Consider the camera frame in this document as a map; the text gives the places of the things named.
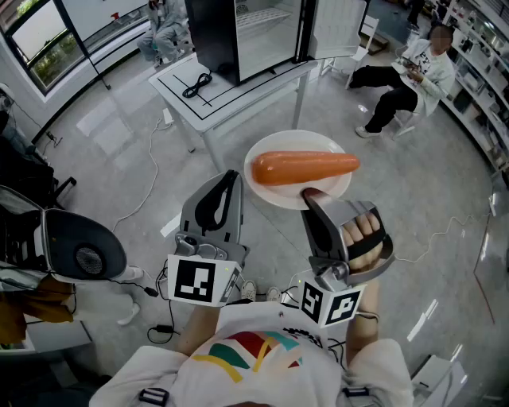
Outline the person's right hand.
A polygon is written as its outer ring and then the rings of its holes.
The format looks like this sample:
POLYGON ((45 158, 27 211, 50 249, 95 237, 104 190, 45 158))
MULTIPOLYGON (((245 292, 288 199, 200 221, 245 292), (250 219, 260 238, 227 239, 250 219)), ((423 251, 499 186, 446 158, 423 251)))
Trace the person's right hand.
MULTIPOLYGON (((355 220, 345 223, 342 227, 344 241, 347 247, 356 242, 363 241, 374 232, 380 229, 378 219, 372 214, 360 215, 355 220)), ((380 258, 383 244, 379 243, 373 249, 356 258, 349 258, 349 268, 351 273, 360 273, 372 269, 380 258)))

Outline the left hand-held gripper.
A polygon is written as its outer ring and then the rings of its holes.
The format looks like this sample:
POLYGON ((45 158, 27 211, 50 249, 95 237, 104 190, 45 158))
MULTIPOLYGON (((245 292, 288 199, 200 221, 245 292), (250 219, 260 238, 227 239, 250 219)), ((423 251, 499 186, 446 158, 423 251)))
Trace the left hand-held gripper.
POLYGON ((223 242, 179 232, 167 259, 170 300, 222 307, 241 278, 249 249, 237 244, 243 225, 243 179, 227 170, 206 181, 181 212, 183 231, 220 231, 223 242))

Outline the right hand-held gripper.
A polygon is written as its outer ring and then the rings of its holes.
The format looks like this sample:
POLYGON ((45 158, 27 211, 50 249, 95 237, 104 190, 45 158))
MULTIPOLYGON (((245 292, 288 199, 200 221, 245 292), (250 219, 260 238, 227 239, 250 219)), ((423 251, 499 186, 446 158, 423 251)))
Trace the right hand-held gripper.
POLYGON ((301 278, 300 310, 319 328, 328 328, 355 316, 366 284, 394 262, 394 245, 372 202, 336 200, 316 188, 304 189, 302 199, 307 208, 301 215, 312 255, 311 270, 301 278), (380 229, 347 247, 341 227, 369 213, 378 219, 380 229), (383 248, 375 266, 351 273, 349 258, 365 254, 379 243, 383 248))

